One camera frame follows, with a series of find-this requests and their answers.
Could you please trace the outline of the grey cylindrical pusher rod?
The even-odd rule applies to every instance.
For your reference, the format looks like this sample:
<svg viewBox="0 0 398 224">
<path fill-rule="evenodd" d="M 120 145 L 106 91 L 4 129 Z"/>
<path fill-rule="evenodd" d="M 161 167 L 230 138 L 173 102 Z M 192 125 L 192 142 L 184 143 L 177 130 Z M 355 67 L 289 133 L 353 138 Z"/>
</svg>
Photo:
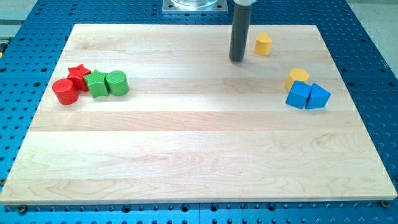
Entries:
<svg viewBox="0 0 398 224">
<path fill-rule="evenodd" d="M 246 40 L 251 22 L 252 2 L 235 2 L 229 59 L 240 62 L 244 57 Z"/>
</svg>

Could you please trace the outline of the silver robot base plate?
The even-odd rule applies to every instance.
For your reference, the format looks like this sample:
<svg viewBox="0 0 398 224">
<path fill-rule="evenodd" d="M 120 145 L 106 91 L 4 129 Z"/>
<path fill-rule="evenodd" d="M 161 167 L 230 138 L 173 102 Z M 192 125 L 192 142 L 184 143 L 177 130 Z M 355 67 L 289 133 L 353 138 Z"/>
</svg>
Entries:
<svg viewBox="0 0 398 224">
<path fill-rule="evenodd" d="M 163 12 L 228 12 L 227 0 L 162 0 Z"/>
</svg>

